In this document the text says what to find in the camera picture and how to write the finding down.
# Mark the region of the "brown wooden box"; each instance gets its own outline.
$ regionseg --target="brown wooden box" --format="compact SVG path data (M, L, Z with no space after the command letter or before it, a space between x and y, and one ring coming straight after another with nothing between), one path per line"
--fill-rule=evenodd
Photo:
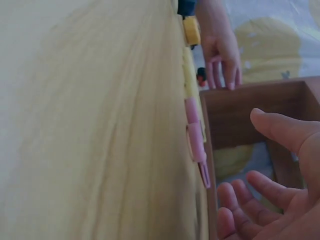
M207 190L209 239L217 240L217 194L213 150L266 141L278 183L303 188L299 166L291 153L257 132L250 121L253 108L295 119L320 121L320 77L246 84L234 91L215 89L200 93L206 126L204 145L210 170Z

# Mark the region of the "child's hand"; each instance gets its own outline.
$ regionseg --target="child's hand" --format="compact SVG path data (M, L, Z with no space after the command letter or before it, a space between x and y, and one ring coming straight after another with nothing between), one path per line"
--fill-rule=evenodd
M255 129L295 153L307 189L284 187L259 172L247 174L252 187L284 214L270 211L242 180L217 189L222 206L217 215L220 240L318 240L320 236L320 122L277 113L251 112Z
M200 24L206 78L210 88L221 88L219 62L225 85L233 90L242 83L237 39L221 0L199 0L196 17Z
M201 33L201 45L205 61L206 78L210 88L221 88L219 62L225 85L233 90L242 83L241 60L237 39L233 32L213 36Z

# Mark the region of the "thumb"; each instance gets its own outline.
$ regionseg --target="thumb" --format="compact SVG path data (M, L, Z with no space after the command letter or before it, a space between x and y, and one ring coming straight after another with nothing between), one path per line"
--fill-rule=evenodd
M260 133L298 156L310 203L316 204L320 200L320 122L296 120L259 109L252 110L250 118Z
M257 131L297 156L304 142L320 132L319 122L297 120L278 113L265 113L258 108L252 110L250 118Z

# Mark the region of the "dark blue toy piece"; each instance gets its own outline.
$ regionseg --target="dark blue toy piece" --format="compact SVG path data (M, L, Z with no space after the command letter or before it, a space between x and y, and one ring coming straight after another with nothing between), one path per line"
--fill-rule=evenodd
M197 0L178 0L178 14L183 17L194 16Z

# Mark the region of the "pink plastic clip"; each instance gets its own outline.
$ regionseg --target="pink plastic clip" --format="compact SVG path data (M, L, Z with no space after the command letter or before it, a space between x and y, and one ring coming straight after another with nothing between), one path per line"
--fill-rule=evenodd
M198 163L203 184L208 189L211 186L211 181L207 166L207 154L204 148L202 128L197 111L197 102L194 97L189 97L185 100L185 111L188 121L186 131L190 152L192 153L191 157L194 162Z

